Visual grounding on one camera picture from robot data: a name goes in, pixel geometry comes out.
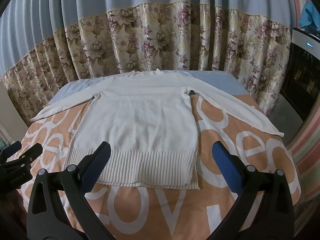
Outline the white knit sweater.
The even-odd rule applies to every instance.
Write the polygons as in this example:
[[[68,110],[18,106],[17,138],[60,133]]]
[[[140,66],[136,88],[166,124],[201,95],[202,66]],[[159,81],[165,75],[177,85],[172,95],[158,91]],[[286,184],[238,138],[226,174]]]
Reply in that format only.
[[[35,120],[88,102],[66,165],[79,163],[105,141],[111,146],[111,157],[99,183],[196,190],[199,134],[190,92],[251,127],[279,135],[263,113],[234,96],[197,78],[160,70],[109,76],[44,107]]]

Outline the beige cabinet at left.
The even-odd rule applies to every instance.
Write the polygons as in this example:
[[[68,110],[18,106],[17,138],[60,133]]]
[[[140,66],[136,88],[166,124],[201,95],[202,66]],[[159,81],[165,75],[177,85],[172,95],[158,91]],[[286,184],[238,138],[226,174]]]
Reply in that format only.
[[[0,87],[0,100],[1,138],[6,144],[21,141],[28,130],[28,126],[12,104],[3,82],[1,82]]]

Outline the orange white patterned bedspread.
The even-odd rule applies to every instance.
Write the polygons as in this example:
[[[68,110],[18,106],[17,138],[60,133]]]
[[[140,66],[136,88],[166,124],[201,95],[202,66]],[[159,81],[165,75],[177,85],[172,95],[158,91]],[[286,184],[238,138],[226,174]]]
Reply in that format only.
[[[198,95],[191,97],[199,131],[197,174],[200,190],[163,190],[96,184],[85,195],[101,222],[116,239],[206,239],[227,215],[237,198],[220,176],[212,145],[221,140],[246,164],[258,171],[284,171],[292,202],[301,195],[298,174],[280,137],[263,133],[225,115]],[[34,122],[22,139],[22,152],[40,143],[43,153],[32,163],[31,174],[41,168],[64,170],[67,150],[89,102]]]

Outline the striped pink cloth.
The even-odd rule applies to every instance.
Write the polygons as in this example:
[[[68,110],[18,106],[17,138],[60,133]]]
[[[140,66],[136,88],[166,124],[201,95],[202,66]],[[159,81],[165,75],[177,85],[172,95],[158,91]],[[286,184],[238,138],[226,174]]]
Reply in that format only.
[[[311,1],[319,12],[319,0],[294,0],[297,25],[307,1]],[[289,150],[293,155],[298,172],[300,197],[295,202],[307,202],[319,196],[319,96],[311,114],[289,142]]]

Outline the floral and blue curtain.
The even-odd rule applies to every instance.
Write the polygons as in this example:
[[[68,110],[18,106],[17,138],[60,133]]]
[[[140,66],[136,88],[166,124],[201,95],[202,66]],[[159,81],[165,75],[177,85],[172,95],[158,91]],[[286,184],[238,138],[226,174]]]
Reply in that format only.
[[[65,84],[133,70],[222,70],[269,115],[298,0],[10,0],[1,81],[29,123]]]

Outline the black appliance with silver top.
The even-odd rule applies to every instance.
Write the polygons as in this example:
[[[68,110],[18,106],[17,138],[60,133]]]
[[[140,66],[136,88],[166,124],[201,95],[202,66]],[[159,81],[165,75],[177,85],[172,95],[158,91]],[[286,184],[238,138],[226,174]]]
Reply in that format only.
[[[319,38],[294,28],[285,79],[269,119],[288,144],[306,122],[319,96]]]

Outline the blue cloth on appliance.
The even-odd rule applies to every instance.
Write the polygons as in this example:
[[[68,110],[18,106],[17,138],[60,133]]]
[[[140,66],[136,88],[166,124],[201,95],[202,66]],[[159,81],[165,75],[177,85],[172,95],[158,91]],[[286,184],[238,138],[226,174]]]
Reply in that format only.
[[[307,33],[319,36],[320,18],[319,12],[311,1],[304,4],[300,19],[299,26]]]

